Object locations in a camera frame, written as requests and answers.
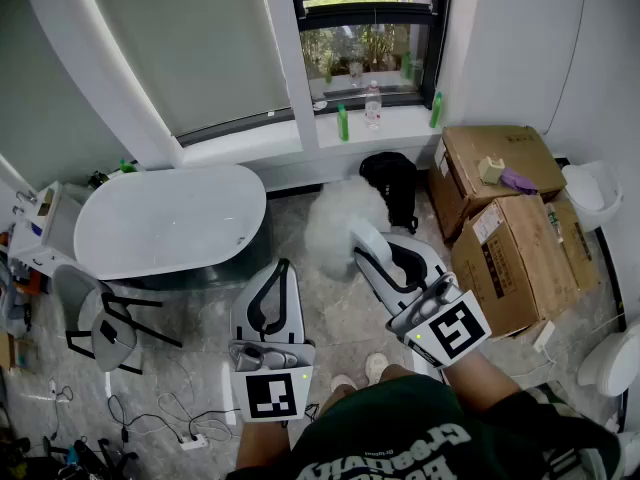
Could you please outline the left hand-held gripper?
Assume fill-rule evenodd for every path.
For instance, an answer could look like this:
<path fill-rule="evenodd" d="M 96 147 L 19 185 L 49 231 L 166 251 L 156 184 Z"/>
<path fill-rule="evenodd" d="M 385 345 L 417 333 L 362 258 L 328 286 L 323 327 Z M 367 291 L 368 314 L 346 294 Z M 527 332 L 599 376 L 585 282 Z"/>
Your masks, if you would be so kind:
<path fill-rule="evenodd" d="M 232 304 L 233 393 L 246 422 L 304 417 L 316 349 L 304 342 L 297 273 L 281 258 L 257 272 Z"/>

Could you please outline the white fluffy duster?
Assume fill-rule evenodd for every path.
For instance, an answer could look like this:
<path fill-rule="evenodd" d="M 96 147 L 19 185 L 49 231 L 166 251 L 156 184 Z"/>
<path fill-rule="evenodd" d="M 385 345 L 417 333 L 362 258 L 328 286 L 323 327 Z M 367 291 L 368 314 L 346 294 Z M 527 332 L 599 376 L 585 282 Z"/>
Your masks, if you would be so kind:
<path fill-rule="evenodd" d="M 316 267 L 335 280 L 355 273 L 355 250 L 381 266 L 392 263 L 383 235 L 391 230 L 389 210 L 379 193 L 360 175 L 327 183 L 309 209 L 305 247 Z"/>

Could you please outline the white bathtub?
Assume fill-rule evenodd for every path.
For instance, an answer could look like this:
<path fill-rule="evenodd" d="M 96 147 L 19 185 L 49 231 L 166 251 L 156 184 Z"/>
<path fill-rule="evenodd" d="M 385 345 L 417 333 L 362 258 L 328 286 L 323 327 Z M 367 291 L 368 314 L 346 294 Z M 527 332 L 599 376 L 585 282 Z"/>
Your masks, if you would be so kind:
<path fill-rule="evenodd" d="M 95 278 L 146 290 L 245 282 L 274 256 L 264 185 L 240 165 L 120 175 L 83 205 L 74 252 Z"/>

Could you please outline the person's right forearm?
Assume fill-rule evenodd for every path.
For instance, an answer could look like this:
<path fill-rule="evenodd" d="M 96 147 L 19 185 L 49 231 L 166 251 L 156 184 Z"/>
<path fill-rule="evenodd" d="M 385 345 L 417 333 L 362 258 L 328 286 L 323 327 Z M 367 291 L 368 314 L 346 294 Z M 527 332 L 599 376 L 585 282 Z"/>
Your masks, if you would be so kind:
<path fill-rule="evenodd" d="M 520 386 L 478 350 L 446 367 L 444 376 L 462 406 L 476 414 L 521 391 Z"/>

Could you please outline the black backpack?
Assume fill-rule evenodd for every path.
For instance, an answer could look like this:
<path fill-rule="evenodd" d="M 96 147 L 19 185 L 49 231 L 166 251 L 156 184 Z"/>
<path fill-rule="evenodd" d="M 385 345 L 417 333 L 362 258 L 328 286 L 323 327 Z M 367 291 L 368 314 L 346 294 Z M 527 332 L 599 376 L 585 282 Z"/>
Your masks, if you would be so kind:
<path fill-rule="evenodd" d="M 416 166 L 401 153 L 381 152 L 365 158 L 359 174 L 382 196 L 391 225 L 415 234 L 418 228 L 418 218 L 414 215 Z"/>

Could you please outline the person's right white shoe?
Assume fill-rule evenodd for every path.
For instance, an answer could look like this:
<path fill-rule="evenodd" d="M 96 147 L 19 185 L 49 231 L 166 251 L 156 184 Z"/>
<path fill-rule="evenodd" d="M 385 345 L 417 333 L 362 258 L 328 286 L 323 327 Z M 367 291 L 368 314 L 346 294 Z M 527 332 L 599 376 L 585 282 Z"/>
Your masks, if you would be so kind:
<path fill-rule="evenodd" d="M 365 361 L 365 375 L 368 385 L 373 386 L 380 382 L 382 374 L 389 366 L 387 357 L 379 352 L 370 354 Z"/>

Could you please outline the person's right leg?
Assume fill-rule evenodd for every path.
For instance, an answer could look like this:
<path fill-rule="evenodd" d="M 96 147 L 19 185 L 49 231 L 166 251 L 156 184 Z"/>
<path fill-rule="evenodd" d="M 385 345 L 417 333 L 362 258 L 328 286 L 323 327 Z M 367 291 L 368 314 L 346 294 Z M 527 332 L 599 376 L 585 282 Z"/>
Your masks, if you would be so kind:
<path fill-rule="evenodd" d="M 398 364 L 389 364 L 382 372 L 380 376 L 380 383 L 399 379 L 402 377 L 413 376 L 415 372 L 404 368 Z"/>

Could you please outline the person's leg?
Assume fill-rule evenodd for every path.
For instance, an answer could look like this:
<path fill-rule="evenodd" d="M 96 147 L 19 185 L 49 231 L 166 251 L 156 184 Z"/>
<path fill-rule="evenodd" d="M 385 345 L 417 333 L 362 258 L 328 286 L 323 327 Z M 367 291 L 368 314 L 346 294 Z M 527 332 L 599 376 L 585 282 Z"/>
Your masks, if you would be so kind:
<path fill-rule="evenodd" d="M 338 385 L 326 402 L 323 404 L 321 409 L 319 410 L 318 416 L 323 416 L 331 407 L 333 407 L 336 403 L 338 403 L 343 398 L 355 393 L 357 391 L 356 387 L 353 387 L 348 384 L 340 384 Z"/>
<path fill-rule="evenodd" d="M 380 376 L 380 383 L 399 379 L 402 377 L 413 376 L 415 372 L 404 368 L 398 364 L 389 364 L 382 372 Z"/>

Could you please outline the person's left leg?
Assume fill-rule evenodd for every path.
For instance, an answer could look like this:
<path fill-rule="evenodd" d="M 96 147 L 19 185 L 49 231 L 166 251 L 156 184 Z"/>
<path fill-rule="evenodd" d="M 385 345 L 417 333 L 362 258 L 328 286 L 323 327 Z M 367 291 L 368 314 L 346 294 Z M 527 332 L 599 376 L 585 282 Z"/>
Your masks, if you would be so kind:
<path fill-rule="evenodd" d="M 355 393 L 357 391 L 356 387 L 353 387 L 348 384 L 340 384 L 338 385 L 326 402 L 323 404 L 321 409 L 319 410 L 318 416 L 323 416 L 331 407 L 333 407 L 336 403 L 338 403 L 343 398 Z"/>

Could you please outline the brown cardboard box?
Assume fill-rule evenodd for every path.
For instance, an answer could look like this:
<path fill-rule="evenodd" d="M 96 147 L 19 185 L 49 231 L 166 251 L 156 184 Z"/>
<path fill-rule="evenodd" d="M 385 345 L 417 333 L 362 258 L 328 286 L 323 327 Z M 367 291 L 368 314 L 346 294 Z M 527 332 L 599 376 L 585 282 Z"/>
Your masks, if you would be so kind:
<path fill-rule="evenodd" d="M 557 318 L 599 285 L 574 206 L 561 198 L 494 199 L 465 222 L 451 260 L 461 287 L 476 296 L 493 339 Z"/>
<path fill-rule="evenodd" d="M 544 201 L 566 186 L 560 167 L 531 127 L 446 127 L 427 174 L 432 204 L 446 240 L 456 238 L 464 222 L 494 199 L 518 194 L 502 182 L 487 184 L 482 180 L 479 166 L 486 158 L 501 160 L 529 179 Z"/>

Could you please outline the small beige holder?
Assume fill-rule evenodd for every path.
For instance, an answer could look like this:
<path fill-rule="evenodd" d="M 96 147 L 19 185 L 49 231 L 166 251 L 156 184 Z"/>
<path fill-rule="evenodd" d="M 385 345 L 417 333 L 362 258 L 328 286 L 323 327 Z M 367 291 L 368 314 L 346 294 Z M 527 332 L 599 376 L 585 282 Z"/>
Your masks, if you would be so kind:
<path fill-rule="evenodd" d="M 490 156 L 483 158 L 478 164 L 479 177 L 483 184 L 496 185 L 500 182 L 505 163 L 502 159 Z"/>

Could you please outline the white power adapter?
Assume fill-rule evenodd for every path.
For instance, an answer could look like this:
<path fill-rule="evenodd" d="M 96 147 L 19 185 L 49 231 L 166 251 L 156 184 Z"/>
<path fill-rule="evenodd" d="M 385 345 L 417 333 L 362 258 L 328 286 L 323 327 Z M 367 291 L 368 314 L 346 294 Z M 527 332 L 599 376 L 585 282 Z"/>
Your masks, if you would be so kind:
<path fill-rule="evenodd" d="M 547 321 L 533 342 L 533 349 L 537 353 L 539 354 L 543 353 L 545 345 L 548 343 L 554 331 L 555 331 L 554 323 L 552 321 Z"/>

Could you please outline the white trash bin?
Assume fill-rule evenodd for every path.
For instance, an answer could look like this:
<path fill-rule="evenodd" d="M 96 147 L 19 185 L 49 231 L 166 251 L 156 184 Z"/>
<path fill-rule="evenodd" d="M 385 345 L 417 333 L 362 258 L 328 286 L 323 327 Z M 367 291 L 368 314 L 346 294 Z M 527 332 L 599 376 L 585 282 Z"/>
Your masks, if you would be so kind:
<path fill-rule="evenodd" d="M 622 188 L 612 167 L 604 161 L 567 165 L 561 169 L 565 193 L 585 232 L 602 227 L 622 202 Z"/>

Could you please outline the grey roller blind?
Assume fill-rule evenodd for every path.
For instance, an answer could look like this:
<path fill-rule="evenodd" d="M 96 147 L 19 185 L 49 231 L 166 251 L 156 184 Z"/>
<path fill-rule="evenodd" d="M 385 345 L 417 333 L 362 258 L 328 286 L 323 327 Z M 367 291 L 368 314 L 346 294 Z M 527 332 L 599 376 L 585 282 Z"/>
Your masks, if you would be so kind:
<path fill-rule="evenodd" d="M 264 0 L 96 0 L 174 136 L 289 105 Z"/>

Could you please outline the grey chair with black frame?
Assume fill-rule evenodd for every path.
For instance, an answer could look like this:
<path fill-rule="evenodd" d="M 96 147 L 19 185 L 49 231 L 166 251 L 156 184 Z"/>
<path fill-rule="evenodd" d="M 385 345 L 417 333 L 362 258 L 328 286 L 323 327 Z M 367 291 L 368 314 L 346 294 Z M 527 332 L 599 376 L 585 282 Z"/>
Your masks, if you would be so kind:
<path fill-rule="evenodd" d="M 51 286 L 54 301 L 63 314 L 68 348 L 94 360 L 104 373 L 116 369 L 136 375 L 142 373 L 141 368 L 125 364 L 137 346 L 139 333 L 177 348 L 182 346 L 180 341 L 134 320 L 128 310 L 131 305 L 160 308 L 162 304 L 158 301 L 118 296 L 106 283 L 72 265 L 57 267 L 52 274 Z M 80 314 L 91 294 L 98 296 L 101 310 L 92 327 L 82 330 Z"/>

